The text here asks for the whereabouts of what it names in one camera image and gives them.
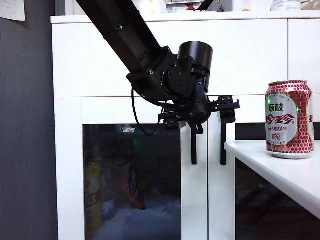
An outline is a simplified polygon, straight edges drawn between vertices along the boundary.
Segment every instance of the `yellow bottle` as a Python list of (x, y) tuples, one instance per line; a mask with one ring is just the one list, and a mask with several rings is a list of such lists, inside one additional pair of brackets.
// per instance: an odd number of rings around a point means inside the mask
[(101, 168), (95, 161), (88, 161), (84, 167), (85, 224), (88, 231), (102, 225)]

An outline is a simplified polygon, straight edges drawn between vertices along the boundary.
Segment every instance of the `white countertop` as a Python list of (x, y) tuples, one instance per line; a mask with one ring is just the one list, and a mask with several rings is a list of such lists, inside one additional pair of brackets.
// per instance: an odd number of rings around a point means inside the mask
[(227, 153), (233, 154), (320, 219), (320, 141), (315, 141), (314, 147), (310, 158), (291, 160), (272, 157), (266, 151), (266, 141), (224, 144)]
[[(202, 11), (190, 13), (142, 14), (146, 22), (251, 20), (251, 19), (320, 19), (320, 10), (301, 11)], [(52, 24), (91, 23), (86, 15), (52, 16)]]

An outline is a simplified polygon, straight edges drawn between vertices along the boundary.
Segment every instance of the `red can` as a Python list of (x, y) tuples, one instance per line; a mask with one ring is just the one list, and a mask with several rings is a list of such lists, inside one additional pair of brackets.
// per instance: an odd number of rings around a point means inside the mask
[(273, 156), (304, 159), (314, 151), (312, 91), (307, 81), (270, 83), (265, 117), (266, 149)]

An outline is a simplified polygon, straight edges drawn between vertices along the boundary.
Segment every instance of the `white table surface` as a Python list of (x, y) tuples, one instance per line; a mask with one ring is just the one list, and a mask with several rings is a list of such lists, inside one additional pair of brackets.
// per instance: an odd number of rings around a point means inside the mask
[(226, 142), (224, 148), (320, 219), (320, 141), (310, 158), (296, 160), (271, 156), (261, 140)]

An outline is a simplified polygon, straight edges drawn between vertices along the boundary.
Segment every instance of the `can lid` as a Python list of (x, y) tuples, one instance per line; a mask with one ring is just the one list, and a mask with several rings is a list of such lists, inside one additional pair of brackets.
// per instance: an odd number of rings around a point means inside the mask
[(269, 86), (274, 85), (274, 84), (288, 84), (291, 82), (302, 82), (302, 83), (307, 83), (308, 81), (306, 80), (301, 80), (301, 79), (296, 79), (296, 80), (286, 80), (286, 81), (275, 81), (272, 83), (269, 83)]

